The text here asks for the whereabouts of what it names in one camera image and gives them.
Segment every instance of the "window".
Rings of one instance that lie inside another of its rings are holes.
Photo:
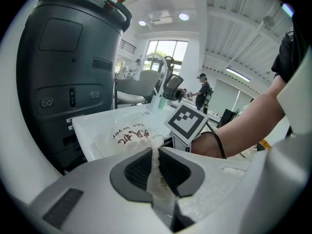
[[[185,55],[187,41],[176,41],[176,40],[160,40],[150,41],[146,54],[156,52],[163,57],[171,56],[175,59],[174,74],[178,75],[180,72],[181,64]],[[160,60],[155,57],[151,60],[144,62],[144,70],[158,70]]]

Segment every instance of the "ceiling light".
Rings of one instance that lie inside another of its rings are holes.
[[[246,81],[250,81],[250,79],[248,79],[247,77],[245,77],[245,76],[241,75],[240,73],[234,71],[233,69],[227,68],[226,70],[231,72],[234,75],[237,75],[237,76],[241,77],[242,79],[244,79]]]
[[[145,21],[138,21],[138,23],[139,23],[141,26],[145,26],[145,25],[146,25],[146,22],[145,22]]]
[[[293,10],[290,8],[288,4],[283,4],[282,9],[287,13],[288,16],[293,16]]]
[[[183,20],[183,21],[187,21],[190,17],[188,14],[185,14],[185,13],[181,13],[179,15],[180,19]]]

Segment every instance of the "human arm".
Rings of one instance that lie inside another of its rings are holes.
[[[216,131],[226,156],[234,156],[257,144],[285,116],[276,98],[285,85],[284,80],[276,76],[265,94],[255,99],[238,118]],[[209,134],[193,141],[192,153],[221,157],[214,136]]]
[[[201,92],[197,92],[195,94],[192,94],[192,96],[199,96],[199,95],[201,95]]]

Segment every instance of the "ceiling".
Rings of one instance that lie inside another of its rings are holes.
[[[258,93],[271,84],[274,77],[271,66],[283,36],[291,27],[291,18],[276,0],[126,0],[124,4],[133,15],[137,36],[193,32],[199,35],[204,67],[237,79]],[[150,15],[164,11],[172,23],[149,22]],[[181,12],[190,19],[180,20]],[[267,15],[269,20],[263,22]],[[148,25],[140,26],[139,20]],[[225,71],[229,66],[251,82]]]

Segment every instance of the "ceiling pipe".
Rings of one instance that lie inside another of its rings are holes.
[[[207,41],[207,0],[194,0],[197,16],[197,29],[199,32],[199,60],[197,70],[201,70],[201,66],[204,61],[206,41]]]
[[[239,6],[241,4],[241,1],[242,0],[239,0],[238,4],[236,5],[238,7],[237,8],[237,12],[238,12]],[[220,52],[222,55],[224,55],[224,52],[225,52],[226,48],[229,46],[229,44],[231,42],[231,39],[233,37],[234,31],[235,31],[235,29],[237,27],[237,23],[235,23],[235,22],[232,22],[232,23],[233,23],[233,26],[231,27],[231,32],[229,33],[229,37],[228,37],[226,43],[224,44],[224,46],[222,47],[221,52]]]
[[[267,15],[269,15],[272,10],[275,7],[275,2],[273,2],[272,6],[270,7],[269,11],[267,12]],[[243,43],[241,44],[241,46],[239,47],[237,53],[233,56],[233,58],[227,63],[227,65],[229,66],[231,64],[232,61],[234,61],[238,56],[242,55],[245,50],[247,49],[248,45],[250,45],[252,43],[252,39],[254,39],[255,37],[257,37],[259,35],[258,31],[262,28],[264,22],[262,20],[262,22],[259,24],[259,26],[247,37],[247,39],[245,39],[243,41]]]

